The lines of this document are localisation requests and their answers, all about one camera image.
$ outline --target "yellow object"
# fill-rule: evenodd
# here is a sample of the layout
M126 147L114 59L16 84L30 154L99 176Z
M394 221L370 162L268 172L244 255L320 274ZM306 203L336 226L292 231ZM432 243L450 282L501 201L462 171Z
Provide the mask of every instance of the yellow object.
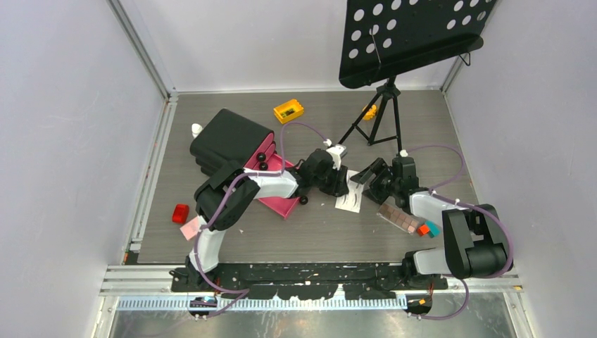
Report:
M285 124L286 122L303 115L304 111L305 109L303 106L301 106L296 99L292 99L285 104L281 104L274 108L274 116L281 124Z
M373 105L373 106L371 106L371 109L369 109L369 111L365 114L365 116L363 116L363 120L365 120L365 121L371 120L376 115L377 115L377 106Z

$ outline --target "white paper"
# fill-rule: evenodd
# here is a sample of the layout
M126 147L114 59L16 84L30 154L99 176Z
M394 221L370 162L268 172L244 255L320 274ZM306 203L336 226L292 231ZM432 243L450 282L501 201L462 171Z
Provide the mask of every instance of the white paper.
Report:
M358 172L354 170L349 170L347 172L346 183L348 185L348 194L336 199L336 208L352 211L354 213L360 212L360 201L363 197L363 184L357 184L356 182L351 181L351 177L356 174L358 174Z

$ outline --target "robotic arm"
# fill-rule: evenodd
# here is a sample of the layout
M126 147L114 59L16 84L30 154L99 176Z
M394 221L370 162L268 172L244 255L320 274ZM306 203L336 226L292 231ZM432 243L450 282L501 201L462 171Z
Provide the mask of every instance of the robotic arm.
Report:
M372 176L364 195L378 204L393 196L396 206L444 229L444 248L414 251L406 254L403 269L409 275L443 274L464 279L486 277L506 264L508 241L501 228L478 211L448 204L419 187L415 160L395 157L391 166L378 158L362 172L351 177L365 184ZM477 206L497 217L488 204ZM474 240L472 234L482 236Z
M327 149L316 149L305 161L295 167L286 168L281 175L276 172L257 171L243 168L234 161L227 162L195 192L196 212L199 227L208 224L220 207L227 189L234 189L220 215L209 229L199 237L199 260L204 272L214 269L219 261L218 254L226 230L233 226L254 199L282 197L292 199L305 196L311 187L318 187L321 192L332 196L348 193L346 184L347 167L341 164L346 155L346 147L337 144ZM252 175L242 179L236 187L231 187L233 179L241 173ZM195 254L194 248L189 257ZM195 270L196 260L190 260Z

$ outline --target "tripod base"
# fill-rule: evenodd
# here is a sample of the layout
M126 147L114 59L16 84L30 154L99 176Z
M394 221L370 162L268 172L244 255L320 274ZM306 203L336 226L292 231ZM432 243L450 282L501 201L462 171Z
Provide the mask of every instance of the tripod base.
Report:
M378 144L386 141L391 141L393 139L396 140L398 143L398 151L402 150L402 138L400 135L400 117L398 115L398 95L400 95L400 91L394 85L396 81L396 77L390 77L385 84L379 86L377 88L377 94L373 97L371 102L365 107L363 112L358 116L355 122L350 126L350 128L346 131L344 136L340 139L339 144L342 144L348 136L353 132L353 130L357 129L357 131L367 140L367 144L372 146L373 144ZM373 123L373 129L371 129L371 134L367 135L365 132L358 126L358 123L365 117L365 114L371 109L373 104L379 99L382 98L382 102L379 105L379 110L377 112L377 116L375 117L375 122ZM384 111L386 110L386 106L388 101L392 100L392 104L394 106L394 121L396 123L396 136L386 137L384 139L375 139L377 135L377 130L379 129L379 124L382 122L382 118L384 116Z

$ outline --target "eyeshadow palette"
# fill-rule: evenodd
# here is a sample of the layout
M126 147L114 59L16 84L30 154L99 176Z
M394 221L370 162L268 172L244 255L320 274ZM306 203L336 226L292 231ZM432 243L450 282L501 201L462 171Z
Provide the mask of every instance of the eyeshadow palette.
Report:
M400 229L408 232L409 234L417 231L419 226L425 223L424 219L413 215L408 215L402 211L402 209L396 206L391 206L387 202L383 203L382 206L379 207L377 215L399 227Z

